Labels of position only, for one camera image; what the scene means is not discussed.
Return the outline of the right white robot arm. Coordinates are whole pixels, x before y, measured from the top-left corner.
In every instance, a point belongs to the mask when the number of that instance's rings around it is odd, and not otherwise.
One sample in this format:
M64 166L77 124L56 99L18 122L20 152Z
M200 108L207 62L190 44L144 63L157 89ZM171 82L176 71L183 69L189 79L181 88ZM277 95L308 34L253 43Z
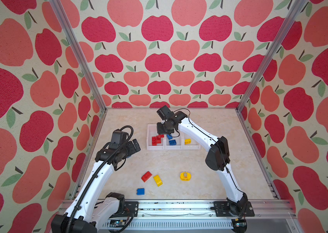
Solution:
M180 109L171 111L166 105L157 110L161 122L157 123L159 135L171 135L174 132L185 133L204 147L208 153L205 159L206 165L216 171L225 188L227 202L230 211L234 216L244 214L248 203L248 197L241 191L233 174L230 158L228 140L224 137L217 137L190 119L189 114L183 113Z

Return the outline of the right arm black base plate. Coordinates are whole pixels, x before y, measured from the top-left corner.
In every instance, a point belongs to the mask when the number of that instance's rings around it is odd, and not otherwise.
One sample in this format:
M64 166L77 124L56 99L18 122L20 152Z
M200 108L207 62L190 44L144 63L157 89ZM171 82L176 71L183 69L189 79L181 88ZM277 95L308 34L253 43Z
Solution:
M238 213L232 212L228 202L216 201L213 207L210 208L216 213L217 217L254 217L254 209L251 202L247 202L246 206Z

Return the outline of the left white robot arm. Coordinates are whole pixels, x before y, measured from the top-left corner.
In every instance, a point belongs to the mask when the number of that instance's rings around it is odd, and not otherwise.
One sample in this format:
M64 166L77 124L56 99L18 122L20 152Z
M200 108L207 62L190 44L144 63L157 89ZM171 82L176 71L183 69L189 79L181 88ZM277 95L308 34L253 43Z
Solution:
M135 214L125 205L123 194L111 192L96 206L97 200L118 163L125 164L128 157L141 150L134 129L130 125L113 131L111 140L97 152L92 171L81 191L62 215L56 215L51 222L54 233L96 233L110 218L126 218L114 230L123 232L132 222Z

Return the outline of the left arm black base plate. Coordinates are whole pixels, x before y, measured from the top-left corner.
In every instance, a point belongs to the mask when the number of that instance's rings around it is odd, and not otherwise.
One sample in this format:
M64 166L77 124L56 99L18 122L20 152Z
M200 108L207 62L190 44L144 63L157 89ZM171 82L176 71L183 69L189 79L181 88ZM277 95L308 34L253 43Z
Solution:
M124 206L119 207L118 212L113 214L112 216L110 216L110 218L124 217L124 216L128 216L128 215L137 217L138 209L139 209L139 202L125 201Z

